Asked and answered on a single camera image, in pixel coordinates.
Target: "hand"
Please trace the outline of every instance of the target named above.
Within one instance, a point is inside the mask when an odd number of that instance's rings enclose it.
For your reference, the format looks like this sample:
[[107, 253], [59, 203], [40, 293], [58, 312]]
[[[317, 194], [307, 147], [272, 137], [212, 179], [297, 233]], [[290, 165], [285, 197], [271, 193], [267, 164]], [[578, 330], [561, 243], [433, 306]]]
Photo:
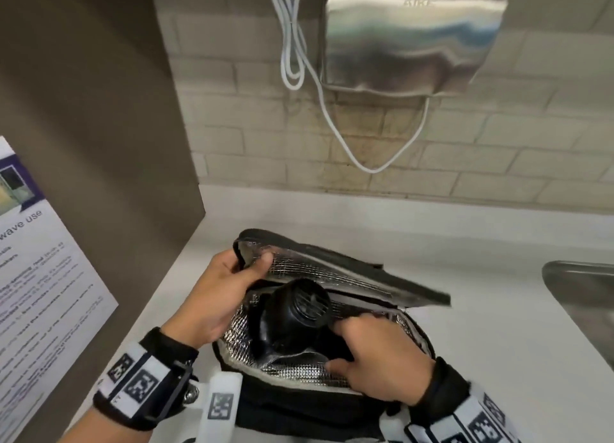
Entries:
[[433, 376], [435, 361], [407, 336], [400, 325], [371, 314], [338, 321], [333, 331], [345, 339], [354, 362], [326, 363], [333, 375], [348, 379], [353, 390], [385, 401], [414, 406]]
[[250, 268], [237, 272], [232, 249], [215, 255], [161, 331], [196, 349], [217, 340], [228, 329], [249, 286], [265, 276], [272, 259], [271, 253], [263, 253]]

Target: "stainless steel hand dryer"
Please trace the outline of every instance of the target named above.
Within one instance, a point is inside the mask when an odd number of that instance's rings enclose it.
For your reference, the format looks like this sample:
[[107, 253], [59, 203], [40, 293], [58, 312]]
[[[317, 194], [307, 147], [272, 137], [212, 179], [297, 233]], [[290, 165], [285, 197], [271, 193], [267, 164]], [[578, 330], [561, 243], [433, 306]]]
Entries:
[[326, 0], [319, 75], [333, 90], [454, 95], [471, 82], [508, 0]]

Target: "tile backsplash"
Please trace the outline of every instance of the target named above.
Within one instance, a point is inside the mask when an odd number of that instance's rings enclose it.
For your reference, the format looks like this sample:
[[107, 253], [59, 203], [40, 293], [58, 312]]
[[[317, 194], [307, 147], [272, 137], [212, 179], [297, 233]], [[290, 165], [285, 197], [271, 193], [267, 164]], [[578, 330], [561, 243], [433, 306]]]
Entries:
[[[302, 0], [316, 59], [322, 0]], [[434, 99], [386, 171], [349, 163], [311, 79], [288, 91], [269, 0], [155, 0], [202, 183], [614, 213], [614, 0], [511, 0], [466, 94]], [[419, 99], [326, 92], [349, 147], [377, 167]]]

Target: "person's left hand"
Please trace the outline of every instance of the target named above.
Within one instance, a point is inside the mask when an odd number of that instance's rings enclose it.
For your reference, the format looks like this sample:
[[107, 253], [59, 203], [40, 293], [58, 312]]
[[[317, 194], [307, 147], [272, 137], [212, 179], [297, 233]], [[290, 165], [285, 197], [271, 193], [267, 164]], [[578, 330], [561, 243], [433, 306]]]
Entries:
[[232, 249], [215, 255], [161, 331], [196, 349], [217, 340], [228, 329], [249, 286], [265, 276], [272, 259], [271, 253], [263, 253], [250, 268], [237, 272]]

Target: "white countertop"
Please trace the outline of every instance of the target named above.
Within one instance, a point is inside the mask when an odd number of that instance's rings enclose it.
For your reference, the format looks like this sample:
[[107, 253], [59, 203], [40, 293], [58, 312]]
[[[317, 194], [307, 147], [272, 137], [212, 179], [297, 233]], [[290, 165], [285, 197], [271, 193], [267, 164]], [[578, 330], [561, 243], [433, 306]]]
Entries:
[[[614, 373], [541, 279], [548, 261], [614, 263], [612, 217], [214, 186], [203, 187], [203, 196], [205, 220], [119, 350], [163, 323], [242, 229], [260, 227], [381, 262], [397, 276], [450, 293], [452, 308], [415, 308], [411, 315], [437, 354], [507, 411], [523, 440], [614, 440]], [[385, 227], [391, 221], [394, 232]], [[216, 367], [206, 346], [196, 375], [206, 379]], [[163, 422], [152, 442], [194, 437], [199, 419], [186, 410]], [[291, 440], [236, 429], [234, 441]]]

